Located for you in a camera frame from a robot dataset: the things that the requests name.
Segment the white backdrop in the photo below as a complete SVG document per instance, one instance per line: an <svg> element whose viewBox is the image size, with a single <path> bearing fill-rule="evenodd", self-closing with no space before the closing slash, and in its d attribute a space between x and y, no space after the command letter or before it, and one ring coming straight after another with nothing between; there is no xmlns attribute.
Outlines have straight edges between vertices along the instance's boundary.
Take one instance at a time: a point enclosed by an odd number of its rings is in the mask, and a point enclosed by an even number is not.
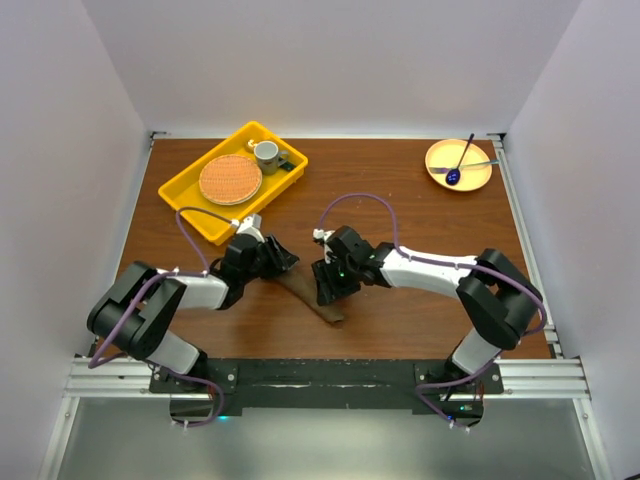
<svg viewBox="0 0 640 480"><path fill-rule="evenodd" d="M2 6L0 478L22 480L113 280L146 142L79 0Z"/></svg>
<svg viewBox="0 0 640 480"><path fill-rule="evenodd" d="M640 2L585 0L507 135L565 353L616 478L640 473Z"/></svg>
<svg viewBox="0 0 640 480"><path fill-rule="evenodd" d="M83 0L145 125L506 131L579 0Z"/></svg>

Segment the yellow plate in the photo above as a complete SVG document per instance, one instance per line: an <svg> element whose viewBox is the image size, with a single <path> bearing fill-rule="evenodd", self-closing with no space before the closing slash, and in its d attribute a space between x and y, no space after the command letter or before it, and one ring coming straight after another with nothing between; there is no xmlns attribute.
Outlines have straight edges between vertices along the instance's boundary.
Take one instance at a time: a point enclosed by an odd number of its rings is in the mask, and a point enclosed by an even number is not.
<svg viewBox="0 0 640 480"><path fill-rule="evenodd" d="M431 148L427 150L427 154L424 157L424 164L427 167L429 175L445 188L450 190L456 190L458 192L470 192L484 187L491 178L491 172L493 171L492 165L485 165L481 167L468 167L460 170L460 181L456 185L448 185L446 182L447 175L445 173L433 173L429 170L429 167L446 167L455 168L460 161L464 147L467 144L466 140L450 139L442 140L438 143L431 145ZM488 162L489 157L482 151L480 147L473 143L469 145L466 155L462 164Z"/></svg>
<svg viewBox="0 0 640 480"><path fill-rule="evenodd" d="M200 193L200 185L198 184L200 172L211 160L221 155L239 154L255 160L253 154L247 149L249 140L253 140L256 143L263 140L275 142L278 148L289 152L288 160L295 168L290 172L280 168L273 175L262 177L262 185L260 185L258 192L245 202L237 205L216 205L211 203ZM158 189L158 194L174 210L186 206L201 207L227 218L242 220L247 215L258 213L285 189L293 185L302 176L308 163L307 157L273 132L270 132L258 122L249 122L167 181ZM228 223L202 213L184 212L182 217L198 230L204 238L216 245L221 245L235 231Z"/></svg>

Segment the utensil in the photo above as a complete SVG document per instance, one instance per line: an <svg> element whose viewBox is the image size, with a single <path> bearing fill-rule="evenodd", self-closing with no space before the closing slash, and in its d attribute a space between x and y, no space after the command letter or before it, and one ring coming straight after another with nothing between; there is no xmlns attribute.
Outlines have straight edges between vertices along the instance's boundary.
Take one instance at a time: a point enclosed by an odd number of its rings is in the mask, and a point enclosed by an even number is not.
<svg viewBox="0 0 640 480"><path fill-rule="evenodd" d="M498 160L490 160L488 162L480 162L480 163L465 163L464 165L460 165L460 170L467 167L483 167L485 165L497 165ZM429 171L431 173L447 173L450 171L449 167L429 167Z"/></svg>
<svg viewBox="0 0 640 480"><path fill-rule="evenodd" d="M462 160L464 160L464 156L467 154L467 150L469 149L469 145L471 145L471 142L473 141L473 137L475 136L475 134L471 134L469 135L469 140L467 140L467 144L464 146L464 150L462 152L462 156L460 157L460 160L458 161L458 165L456 165L456 168L452 168L451 170L449 170L449 173L447 173L447 178L446 178L446 182L447 185L456 185L459 181L460 181L460 165L462 165Z"/></svg>

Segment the yellow plastic tray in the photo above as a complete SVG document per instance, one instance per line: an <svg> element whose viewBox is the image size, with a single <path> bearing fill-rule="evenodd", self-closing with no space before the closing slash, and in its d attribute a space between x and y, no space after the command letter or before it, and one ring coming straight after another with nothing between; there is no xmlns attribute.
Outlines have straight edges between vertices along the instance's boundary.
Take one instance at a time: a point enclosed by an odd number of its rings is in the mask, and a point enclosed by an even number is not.
<svg viewBox="0 0 640 480"><path fill-rule="evenodd" d="M198 186L200 172L207 163L220 155L235 153L255 160L253 153L246 148L249 140L255 142L271 140L275 142L281 150L287 150L289 152L288 160L295 165L295 168L291 172L286 172L280 168L278 172L273 175L265 175L258 192L246 202L238 205L224 206L211 203L200 193L200 187ZM308 163L309 160L307 157L277 135L267 130L258 122L249 122L162 185L158 189L158 194L174 210L187 206L200 207L211 210L226 218L242 220L247 215L258 213L287 187L292 185L293 182L302 176ZM229 224L210 217L209 215L198 212L184 212L182 213L182 217L193 225L204 238L216 245L224 243L234 232L234 228Z"/></svg>

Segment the wooden table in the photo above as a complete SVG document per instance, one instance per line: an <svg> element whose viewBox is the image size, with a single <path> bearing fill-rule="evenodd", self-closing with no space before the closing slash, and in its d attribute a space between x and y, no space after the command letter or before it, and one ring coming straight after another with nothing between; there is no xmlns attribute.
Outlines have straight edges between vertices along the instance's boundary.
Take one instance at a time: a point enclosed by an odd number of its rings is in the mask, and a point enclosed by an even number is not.
<svg viewBox="0 0 640 480"><path fill-rule="evenodd" d="M219 140L157 140L144 177L120 270L134 260L159 268L199 270L201 264L158 196L160 185ZM273 233L310 264L322 257L311 240L318 218L337 196L371 192L389 200L399 218L400 242L445 255L502 250L519 268L524 258L499 168L471 193L450 192L429 178L424 155L430 140L290 140L309 157L304 176L260 214ZM495 158L491 142L476 142ZM390 218L377 202L349 200L330 214L326 228L354 227L373 245L391 241ZM188 227L210 259L223 247L207 243ZM347 320L331 326L279 285L256 280L227 311L179 312L171 329L219 357L443 358L471 328L456 300L413 289L363 287L341 301ZM527 338L510 358L548 358L542 334Z"/></svg>

